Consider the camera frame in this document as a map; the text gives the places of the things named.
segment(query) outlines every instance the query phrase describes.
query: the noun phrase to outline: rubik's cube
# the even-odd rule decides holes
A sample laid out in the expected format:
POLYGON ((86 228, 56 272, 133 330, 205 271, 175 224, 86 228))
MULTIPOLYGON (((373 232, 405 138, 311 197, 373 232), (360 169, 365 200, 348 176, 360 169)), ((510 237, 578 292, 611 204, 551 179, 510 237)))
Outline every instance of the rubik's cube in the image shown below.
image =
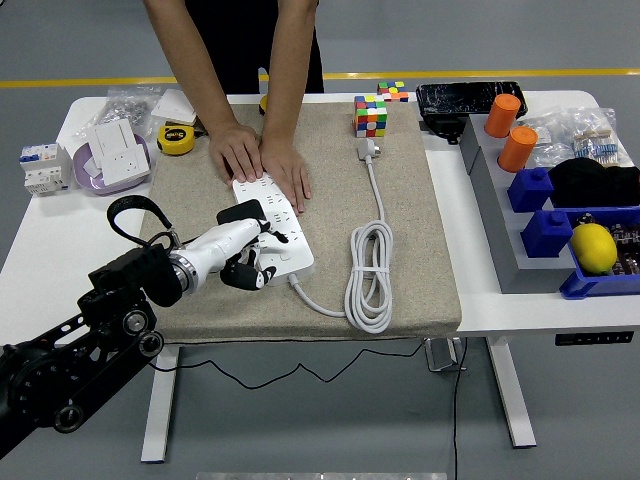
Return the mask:
POLYGON ((378 95, 382 95, 385 102, 408 102, 409 92, 404 82, 380 82, 378 83, 378 95))
POLYGON ((353 99, 356 137, 384 137, 387 107, 381 95, 357 95, 353 99))

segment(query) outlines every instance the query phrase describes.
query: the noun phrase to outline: plastic bag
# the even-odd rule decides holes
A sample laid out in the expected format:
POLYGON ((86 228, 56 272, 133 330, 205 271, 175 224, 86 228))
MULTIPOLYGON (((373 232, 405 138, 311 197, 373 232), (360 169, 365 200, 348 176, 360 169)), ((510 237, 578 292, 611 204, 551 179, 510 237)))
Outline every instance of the plastic bag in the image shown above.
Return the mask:
POLYGON ((551 108, 539 117, 526 118, 518 123, 533 128, 538 134, 538 142, 531 153, 537 167, 555 167, 574 157, 570 142, 571 129, 566 125, 560 107, 551 108))
POLYGON ((554 108, 519 122, 538 133, 532 157, 536 166, 554 167, 570 158, 586 157, 605 166, 632 166, 618 140, 611 108, 554 108))
POLYGON ((105 106, 76 133, 76 137, 84 140, 91 127, 127 119, 133 133, 148 141, 161 123, 151 115, 161 96, 159 86, 110 87, 105 106))

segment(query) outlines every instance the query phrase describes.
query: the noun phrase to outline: tape measure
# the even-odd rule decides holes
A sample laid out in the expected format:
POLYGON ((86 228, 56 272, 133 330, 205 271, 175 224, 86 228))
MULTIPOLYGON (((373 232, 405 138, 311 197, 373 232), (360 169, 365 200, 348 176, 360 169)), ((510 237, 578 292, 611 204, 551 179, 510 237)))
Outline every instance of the tape measure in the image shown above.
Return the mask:
POLYGON ((188 125, 165 125, 158 131, 158 148, 166 155, 184 155, 195 145, 194 128, 188 125))

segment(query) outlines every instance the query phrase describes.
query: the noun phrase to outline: black tray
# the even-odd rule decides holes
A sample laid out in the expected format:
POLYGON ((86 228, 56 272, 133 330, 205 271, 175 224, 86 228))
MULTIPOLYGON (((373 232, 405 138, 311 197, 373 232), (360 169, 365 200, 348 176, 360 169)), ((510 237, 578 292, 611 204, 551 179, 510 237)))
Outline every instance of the black tray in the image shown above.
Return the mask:
POLYGON ((420 115, 435 135, 457 145, 469 114, 488 114, 496 96, 515 95, 521 102, 516 118, 527 113, 527 104, 517 82, 460 82, 418 85, 420 115))

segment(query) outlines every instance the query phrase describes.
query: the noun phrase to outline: power cord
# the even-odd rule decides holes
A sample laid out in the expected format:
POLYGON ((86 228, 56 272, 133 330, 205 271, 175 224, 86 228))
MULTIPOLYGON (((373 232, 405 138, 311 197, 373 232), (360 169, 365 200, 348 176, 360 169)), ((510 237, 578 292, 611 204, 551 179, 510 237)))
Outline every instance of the power cord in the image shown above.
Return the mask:
POLYGON ((272 378, 271 380, 261 383, 259 385, 247 385, 246 383, 244 383, 242 380, 240 380, 238 377, 236 377, 235 375, 232 375, 230 373, 228 373, 227 371, 225 371, 224 369, 222 369, 222 367, 220 367, 216 362, 214 362, 213 360, 204 360, 202 362, 193 364, 193 365, 178 365, 176 367, 172 367, 172 368, 160 368, 155 366, 154 364, 150 363, 149 365, 151 366, 151 368, 153 368, 154 370, 157 370, 158 372, 174 372, 176 370, 181 370, 181 369, 190 369, 190 368, 198 368, 198 367, 202 367, 203 365, 212 365, 213 367, 215 367, 216 370, 218 370, 220 373, 222 373, 224 376, 234 380, 236 383, 238 383, 238 385, 240 385, 243 388, 246 388, 247 390, 258 390, 260 388, 266 387, 267 385, 271 385, 272 383, 277 382, 278 380, 282 380, 283 378, 287 378, 291 375, 293 375, 294 373, 296 373, 298 370, 304 370, 308 373, 310 373, 311 375, 313 375, 314 377, 316 377, 318 380, 320 380, 321 382, 324 383, 331 383, 333 382, 336 378, 338 378, 340 375, 342 375, 351 365, 353 365, 354 363, 356 363, 356 361, 362 356, 362 354, 366 353, 371 353, 373 355, 380 355, 383 357, 402 357, 402 358, 410 358, 413 357, 416 353, 418 353, 418 351, 420 350, 420 348, 423 348, 424 346, 424 341, 420 342, 420 345, 418 345, 416 347, 416 349, 411 352, 411 353, 387 353, 387 352, 378 352, 376 350, 370 350, 368 348, 363 348, 362 350, 360 350, 360 352, 353 358, 353 360, 351 360, 347 365, 345 365, 342 369, 340 369, 340 371, 338 371, 338 373, 336 373, 335 375, 333 375, 332 377, 329 378, 323 378, 322 376, 320 376, 319 374, 317 374, 316 372, 314 372, 313 370, 311 370, 310 368, 306 367, 304 364, 302 363, 298 363, 298 365, 296 365, 296 367, 294 369, 292 369, 291 371, 287 372, 287 373, 283 373, 282 375, 279 375, 275 378, 272 378))
MULTIPOLYGON (((343 368, 341 368, 335 375, 333 375, 332 377, 329 377, 329 378, 323 378, 321 375, 319 375, 318 373, 314 372, 310 368, 306 367, 304 364, 298 362, 298 365, 296 365, 296 367, 293 368, 292 370, 290 370, 289 372, 283 373, 282 375, 278 375, 277 377, 272 378, 271 380, 268 380, 268 381, 266 381, 264 383, 261 383, 261 384, 258 384, 258 385, 247 385, 246 383, 244 383, 242 380, 240 380, 235 375, 232 375, 229 372, 225 371, 222 367, 220 367, 216 362, 214 362, 211 359, 204 360, 202 362, 199 362, 199 363, 196 363, 196 364, 193 364, 193 365, 178 365, 178 366, 172 367, 172 368, 160 368, 160 367, 157 367, 156 365, 154 365, 152 363, 150 363, 149 366, 151 368, 153 368, 154 370, 158 371, 158 372, 168 373, 168 372, 174 372, 176 370, 199 368, 199 367, 202 367, 204 365, 212 365, 221 374, 223 374, 224 376, 230 378, 231 380, 234 380, 241 387, 243 387, 243 388, 245 388, 247 390, 258 390, 260 388, 264 388, 264 387, 266 387, 268 385, 271 385, 272 383, 275 383, 275 382, 277 382, 279 380, 287 378, 287 377, 293 375, 294 373, 296 373, 298 370, 304 370, 304 371, 310 373, 311 375, 313 375, 314 377, 316 377, 318 380, 320 380, 323 383, 331 383, 336 378, 338 378, 340 375, 342 375, 349 367, 351 367, 351 365, 356 363, 356 361, 358 361, 358 359, 364 353, 371 353, 373 355, 380 355, 380 356, 385 356, 385 357, 410 358, 410 357, 415 356, 415 354, 418 353, 418 351, 421 348, 424 348, 424 344, 425 344, 425 341, 422 340, 420 342, 420 344, 416 347, 416 349, 411 353, 387 353, 387 352, 379 352, 379 351, 376 351, 376 350, 371 350, 371 349, 368 349, 368 348, 363 348, 362 350, 360 350, 360 352, 358 352, 358 354, 353 358, 353 360, 351 360, 343 368)), ((462 352, 462 359, 460 360, 460 369, 458 370, 458 373, 456 375, 456 383, 455 383, 455 386, 454 386, 454 389, 453 389, 454 480, 458 480, 458 386, 460 385, 460 374, 462 373, 462 367, 464 366, 464 360, 465 360, 465 358, 467 356, 467 346, 468 346, 468 340, 465 339, 464 349, 463 349, 463 352, 462 352)))
POLYGON ((358 146, 358 157, 364 160, 369 172, 371 186, 378 204, 380 220, 374 220, 356 228, 351 233, 351 256, 353 266, 344 296, 344 312, 334 312, 321 307, 302 290, 298 277, 288 277, 291 286, 302 300, 316 312, 330 317, 347 317, 349 323, 367 333, 377 334, 386 330, 391 322, 393 295, 389 265, 393 251, 393 232, 385 222, 384 206, 380 190, 373 171, 372 157, 379 155, 380 149, 371 139, 363 139, 358 146), (367 262, 367 249, 370 243, 371 261, 367 262), (369 290, 364 293, 365 280, 371 280, 369 290), (372 304, 377 294, 377 305, 372 304))

